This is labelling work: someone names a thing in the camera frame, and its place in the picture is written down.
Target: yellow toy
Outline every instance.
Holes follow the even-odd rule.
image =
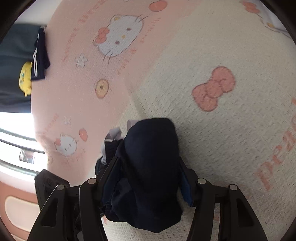
[[[26,62],[20,72],[20,89],[25,93],[25,96],[31,94],[31,69],[32,62]]]

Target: dark gray fabric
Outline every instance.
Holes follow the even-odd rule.
[[[40,26],[14,24],[0,44],[0,112],[31,113],[31,97],[19,87],[20,71],[32,61]]]

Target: yellow donut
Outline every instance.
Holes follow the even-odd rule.
[[[109,83],[107,80],[101,79],[96,84],[96,96],[99,99],[103,99],[105,95],[108,93]]]

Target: cat ear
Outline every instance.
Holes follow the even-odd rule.
[[[56,146],[60,146],[61,145],[61,139],[56,138],[56,141],[54,142],[54,144]]]
[[[111,20],[110,20],[110,23],[113,23],[119,19],[121,19],[122,15],[114,15]]]

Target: cat whisker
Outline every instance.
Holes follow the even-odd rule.
[[[107,54],[109,54],[109,53],[110,53],[110,51],[111,51],[111,50],[109,50],[109,52],[108,52],[108,53],[106,53],[106,55],[105,55],[105,56],[104,56],[104,58],[103,58],[103,61],[105,60],[105,58],[106,58]]]
[[[110,59],[111,59],[112,54],[110,54],[110,57],[109,57],[109,60],[108,60],[108,64],[110,63]]]
[[[146,17],[142,18],[139,22],[141,22],[143,19],[145,19],[145,18],[147,18],[147,17],[149,17],[149,16],[146,16]]]
[[[136,18],[136,20],[135,20],[135,22],[137,21],[137,19],[139,18],[139,17],[141,17],[142,16],[142,14],[141,15],[139,15],[137,18]]]

